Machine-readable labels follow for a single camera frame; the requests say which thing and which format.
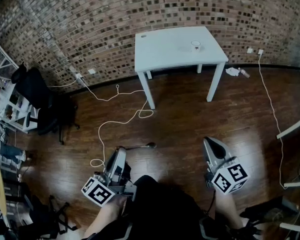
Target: electrical cord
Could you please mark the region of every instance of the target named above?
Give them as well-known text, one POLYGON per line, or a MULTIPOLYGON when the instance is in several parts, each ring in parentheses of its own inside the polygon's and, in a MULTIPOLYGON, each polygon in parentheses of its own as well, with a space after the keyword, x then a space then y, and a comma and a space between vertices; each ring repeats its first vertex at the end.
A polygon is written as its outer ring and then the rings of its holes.
POLYGON ((47 86, 47 87, 67 87, 70 85, 73 85, 79 78, 76 78, 72 83, 66 84, 66 85, 54 85, 54 86, 47 86))
POLYGON ((209 207, 209 209, 208 209, 208 211, 207 211, 208 213, 210 212, 210 210, 211 210, 211 208, 212 208, 212 205, 213 205, 214 202, 215 202, 215 199, 216 199, 216 190, 214 190, 214 192, 213 192, 213 198, 212 198, 210 207, 209 207))
MULTIPOLYGON (((132 91, 132 92, 119 92, 119 85, 117 84, 115 87, 116 87, 116 91, 117 91, 117 94, 109 99, 103 99, 103 98, 98 98, 90 89, 89 87, 85 84, 85 82, 79 78, 81 80, 81 82, 83 83, 83 85, 89 90, 90 93, 93 94, 93 96, 98 100, 98 101, 104 101, 104 102, 108 102, 110 100, 112 100, 113 98, 119 96, 119 95, 130 95, 130 94, 134 94, 134 93, 137 93, 137 92, 145 92, 144 90, 135 90, 135 91, 132 91)), ((145 103, 143 104, 142 108, 141 109, 138 109, 133 117, 131 117, 128 121, 126 122, 119 122, 119 121, 107 121, 107 122, 104 122, 103 124, 101 124, 99 126, 99 129, 98 129, 98 136, 99 136, 99 139, 100 139, 100 142, 102 143, 102 153, 103 153, 103 159, 99 159, 99 158, 95 158, 95 159, 92 159, 90 161, 90 165, 92 167, 100 167, 100 166, 105 166, 105 161, 106 161, 106 155, 105 155, 105 143, 103 142, 103 140, 101 139, 101 136, 100 136, 100 129, 102 126, 108 124, 108 123, 116 123, 116 124, 121 124, 121 125, 126 125, 128 124, 132 119, 135 118, 135 116, 138 114, 138 117, 140 119, 144 119, 144 118, 149 118, 151 117, 154 112, 151 110, 151 109, 144 109, 145 105, 147 104, 148 102, 148 99, 146 99, 145 103), (146 116, 141 116, 141 112, 151 112, 151 114, 149 115, 146 115, 146 116), (98 165, 93 165, 93 162, 100 162, 100 164, 98 165)))
MULTIPOLYGON (((270 100, 270 105, 271 105, 271 108, 272 108, 273 117, 274 117, 275 122, 276 122, 276 127, 278 128, 278 131, 279 131, 279 133, 281 134, 281 131, 280 131, 280 128, 279 128, 278 119, 277 119, 277 117, 276 117, 276 112, 275 112, 274 106, 272 105, 272 100, 271 100, 271 98, 270 98, 268 89, 267 89, 267 87, 266 87, 264 78, 263 78, 262 73, 261 73, 261 66, 260 66, 260 59, 261 59, 261 56, 262 56, 262 54, 260 54, 259 60, 258 60, 259 73, 260 73, 261 80, 262 80, 264 89, 265 89, 265 91, 266 91, 266 94, 267 94, 267 96, 268 96, 268 98, 269 98, 269 100, 270 100)), ((280 167, 279 167, 279 183, 280 183, 281 187, 282 187, 284 190, 286 190, 288 187, 283 186, 282 183, 281 183, 281 166, 282 166, 282 162, 283 162, 283 160, 284 160, 284 143, 283 143, 283 141, 282 141, 282 138, 280 138, 280 141, 281 141, 281 154, 282 154, 282 156, 281 156, 280 167)))

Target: power outlet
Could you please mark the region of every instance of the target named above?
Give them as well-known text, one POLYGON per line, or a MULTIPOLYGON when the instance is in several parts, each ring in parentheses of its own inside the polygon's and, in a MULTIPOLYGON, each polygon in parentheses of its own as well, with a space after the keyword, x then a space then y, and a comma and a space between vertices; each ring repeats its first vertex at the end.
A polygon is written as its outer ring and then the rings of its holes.
POLYGON ((96 71, 95 71, 94 68, 89 69, 88 72, 89 72, 91 75, 96 73, 96 71))

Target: shoe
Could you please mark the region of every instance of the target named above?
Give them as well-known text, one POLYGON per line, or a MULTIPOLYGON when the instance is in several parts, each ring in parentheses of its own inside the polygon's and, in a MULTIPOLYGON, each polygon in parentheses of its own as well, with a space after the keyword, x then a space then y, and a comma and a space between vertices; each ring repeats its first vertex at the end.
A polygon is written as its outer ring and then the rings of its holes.
POLYGON ((25 150, 22 151, 22 155, 16 155, 15 157, 23 162, 26 161, 27 160, 26 151, 25 150))
POLYGON ((12 165, 13 165, 16 169, 20 170, 20 168, 21 168, 21 162, 22 162, 21 160, 18 160, 18 163, 12 161, 12 165))

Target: white table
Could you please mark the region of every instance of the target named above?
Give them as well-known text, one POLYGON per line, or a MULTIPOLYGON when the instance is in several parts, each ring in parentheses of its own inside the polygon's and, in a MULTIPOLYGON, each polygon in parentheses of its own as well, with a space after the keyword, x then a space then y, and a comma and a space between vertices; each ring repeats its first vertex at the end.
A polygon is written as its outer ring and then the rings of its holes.
POLYGON ((135 35, 135 66, 150 108, 155 109, 145 72, 152 78, 151 70, 197 65, 201 73, 203 64, 216 64, 206 100, 214 97, 227 56, 205 26, 167 28, 135 35), (200 52, 192 52, 191 42, 201 43, 200 52))

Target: leg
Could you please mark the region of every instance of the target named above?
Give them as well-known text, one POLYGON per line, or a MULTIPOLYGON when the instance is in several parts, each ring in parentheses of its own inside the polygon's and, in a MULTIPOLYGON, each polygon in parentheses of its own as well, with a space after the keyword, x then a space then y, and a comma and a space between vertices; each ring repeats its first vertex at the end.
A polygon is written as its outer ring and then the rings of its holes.
POLYGON ((59 142, 61 145, 64 145, 64 141, 62 140, 62 125, 59 124, 59 142))
POLYGON ((198 64, 198 67, 196 68, 196 72, 197 72, 198 74, 201 73, 201 68, 202 68, 202 64, 198 64))
POLYGON ((15 147, 15 146, 6 145, 3 142, 1 142, 0 143, 0 155, 7 159, 11 159, 16 164, 18 164, 19 160, 16 158, 16 156, 22 156, 23 150, 15 147))
POLYGON ((212 98, 214 97, 214 94, 215 94, 216 89, 218 87, 218 83, 219 83, 221 74, 224 70, 225 64, 226 64, 225 62, 222 62, 222 63, 219 63, 216 66, 214 76, 213 76, 213 79, 212 79, 212 83, 211 83, 211 86, 210 86, 210 90, 209 90, 208 96, 206 97, 207 102, 212 101, 212 98))
POLYGON ((151 92, 150 92, 150 89, 149 89, 149 85, 148 85, 147 79, 145 77, 145 73, 138 72, 138 76, 139 76, 141 85, 143 87, 145 96, 146 96, 146 98, 147 98, 147 100, 149 102, 150 108, 152 110, 154 110, 155 109, 155 103, 154 103, 154 100, 152 99, 152 95, 151 95, 151 92))
POLYGON ((152 79, 151 71, 147 71, 146 75, 148 76, 148 79, 152 79))

